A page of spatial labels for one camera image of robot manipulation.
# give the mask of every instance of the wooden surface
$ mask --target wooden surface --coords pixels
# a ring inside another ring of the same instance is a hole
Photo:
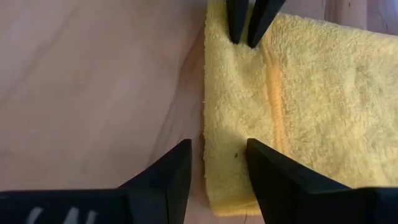
[[[284,12],[398,35],[395,0],[288,0]],[[203,180],[205,0],[0,1],[0,190],[117,187],[193,139]]]

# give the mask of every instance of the black plastic piece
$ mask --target black plastic piece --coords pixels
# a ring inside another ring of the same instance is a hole
[[[285,0],[257,0],[254,4],[248,32],[248,46],[256,47],[284,5]]]
[[[397,188],[350,189],[256,139],[246,161],[266,224],[398,223]]]
[[[118,189],[1,192],[0,223],[183,224],[191,163],[185,139]]]
[[[248,13],[249,0],[226,0],[229,36],[234,44],[238,44]]]

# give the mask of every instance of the yellow towel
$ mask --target yellow towel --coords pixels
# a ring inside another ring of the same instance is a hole
[[[220,0],[208,3],[205,36],[205,178],[217,215],[260,213],[247,138],[350,187],[398,185],[397,37],[279,14],[250,49],[229,41]]]

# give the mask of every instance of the terry cloth towel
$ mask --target terry cloth towel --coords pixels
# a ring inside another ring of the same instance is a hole
[[[244,149],[256,138],[350,187],[398,185],[398,37],[279,14],[255,49],[205,29],[205,178],[217,215],[260,214]]]

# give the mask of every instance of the towel fold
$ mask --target towel fold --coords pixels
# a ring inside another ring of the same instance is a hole
[[[226,18],[225,1],[209,1],[204,160],[215,214],[260,214],[247,138],[350,187],[398,185],[397,37],[279,14],[250,49],[229,41]]]

